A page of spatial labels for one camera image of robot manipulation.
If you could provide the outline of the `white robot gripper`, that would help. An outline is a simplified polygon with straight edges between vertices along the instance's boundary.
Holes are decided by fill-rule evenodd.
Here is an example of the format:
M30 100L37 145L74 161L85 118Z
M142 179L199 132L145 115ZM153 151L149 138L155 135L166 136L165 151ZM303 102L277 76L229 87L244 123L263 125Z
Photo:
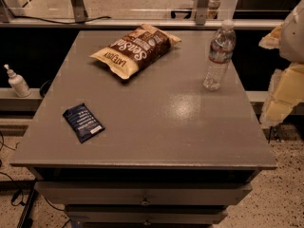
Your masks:
M280 56L290 62L276 69L269 83L268 94L259 118L264 127L277 126L304 100L304 0L258 43L261 48L279 48Z

